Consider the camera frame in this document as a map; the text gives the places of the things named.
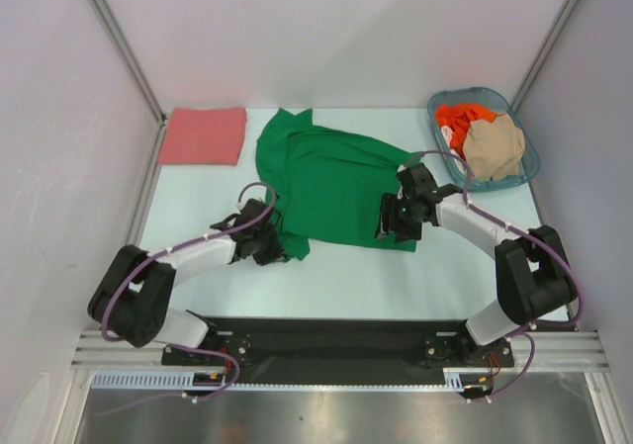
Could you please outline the green t shirt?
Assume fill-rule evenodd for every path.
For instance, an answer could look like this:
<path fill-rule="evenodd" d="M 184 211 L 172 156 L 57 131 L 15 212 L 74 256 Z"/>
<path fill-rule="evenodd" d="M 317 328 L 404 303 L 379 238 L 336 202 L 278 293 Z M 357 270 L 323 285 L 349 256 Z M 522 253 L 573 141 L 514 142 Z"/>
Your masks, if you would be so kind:
<path fill-rule="evenodd" d="M 255 165 L 274 190 L 266 199 L 286 255 L 305 259 L 312 240 L 414 252 L 413 241 L 375 235 L 381 197 L 398 192 L 398 168 L 410 157 L 373 137 L 319 126 L 310 110 L 279 110 L 257 140 Z"/>

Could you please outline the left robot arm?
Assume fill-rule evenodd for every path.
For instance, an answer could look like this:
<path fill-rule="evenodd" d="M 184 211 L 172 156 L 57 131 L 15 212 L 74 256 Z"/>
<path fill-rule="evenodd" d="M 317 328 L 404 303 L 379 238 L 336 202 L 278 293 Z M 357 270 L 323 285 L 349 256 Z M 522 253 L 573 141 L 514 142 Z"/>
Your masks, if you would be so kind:
<path fill-rule="evenodd" d="M 251 258 L 268 265 L 286 258 L 278 239 L 278 212 L 250 199 L 239 212 L 202 235 L 150 253 L 130 244 L 115 255 L 87 306 L 103 336 L 135 348 L 151 342 L 184 347 L 195 363 L 212 362 L 219 342 L 201 315 L 171 305 L 174 289 L 216 267 Z"/>

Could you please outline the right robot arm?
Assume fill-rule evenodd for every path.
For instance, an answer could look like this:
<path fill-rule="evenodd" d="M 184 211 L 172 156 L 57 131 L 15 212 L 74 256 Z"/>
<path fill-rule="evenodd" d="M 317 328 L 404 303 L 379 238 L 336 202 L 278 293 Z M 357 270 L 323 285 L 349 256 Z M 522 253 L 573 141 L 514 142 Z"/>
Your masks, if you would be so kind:
<path fill-rule="evenodd" d="M 495 262 L 497 298 L 465 320 L 456 341 L 458 358 L 479 366 L 492 343 L 537 322 L 579 298 L 558 232 L 548 226 L 522 230 L 480 209 L 463 189 L 436 184 L 419 163 L 400 166 L 400 190 L 381 197 L 378 238 L 420 241 L 430 224 L 458 234 Z"/>

